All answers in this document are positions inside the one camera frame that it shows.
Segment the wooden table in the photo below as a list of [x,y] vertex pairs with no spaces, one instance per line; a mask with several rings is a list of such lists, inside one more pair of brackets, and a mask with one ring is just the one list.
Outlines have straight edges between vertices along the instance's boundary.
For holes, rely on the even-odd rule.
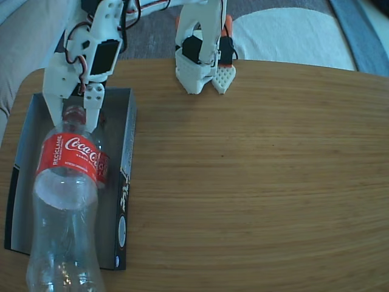
[[[237,61],[226,95],[186,95],[173,60],[117,65],[139,115],[127,270],[108,291],[388,291],[389,79]],[[19,133],[42,71],[19,90],[0,152],[0,238]],[[0,291],[28,257],[0,249]]]

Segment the open box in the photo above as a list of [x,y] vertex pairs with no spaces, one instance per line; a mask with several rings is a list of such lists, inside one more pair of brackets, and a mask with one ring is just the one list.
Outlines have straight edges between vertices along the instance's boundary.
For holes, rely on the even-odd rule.
[[[71,97],[67,104],[83,99]],[[101,268],[126,269],[126,222],[136,103],[130,89],[106,88],[103,108],[108,182],[99,191],[96,252]],[[32,189],[41,145],[53,123],[42,94],[34,94],[21,132],[5,219],[5,249],[29,254],[33,235]]]

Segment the clear plastic bottle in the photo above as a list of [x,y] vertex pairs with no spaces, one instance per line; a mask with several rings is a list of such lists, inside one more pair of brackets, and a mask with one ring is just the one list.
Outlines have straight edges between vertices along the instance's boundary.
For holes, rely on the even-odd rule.
[[105,123],[106,118],[104,112],[100,111],[97,127],[92,133],[93,140],[96,144],[97,150],[99,151],[97,166],[97,187],[99,189],[105,188],[108,178],[109,156],[106,153],[105,145]]
[[42,146],[33,187],[29,291],[105,291],[95,252],[98,151],[71,106]]

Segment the bottle cap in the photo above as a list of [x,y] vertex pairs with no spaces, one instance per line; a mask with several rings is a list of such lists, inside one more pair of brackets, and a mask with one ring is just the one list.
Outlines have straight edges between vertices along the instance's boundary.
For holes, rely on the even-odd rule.
[[86,123],[85,109],[79,105],[68,106],[65,112],[63,113],[63,120],[75,120],[84,125]]

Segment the coca-cola logo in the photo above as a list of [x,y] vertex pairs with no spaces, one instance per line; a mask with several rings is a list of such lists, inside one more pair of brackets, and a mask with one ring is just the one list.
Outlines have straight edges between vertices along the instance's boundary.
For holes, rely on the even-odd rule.
[[77,151],[80,154],[89,158],[95,167],[98,163],[98,152],[95,149],[89,147],[85,143],[82,143],[79,137],[73,137],[65,143],[65,148],[70,151]]

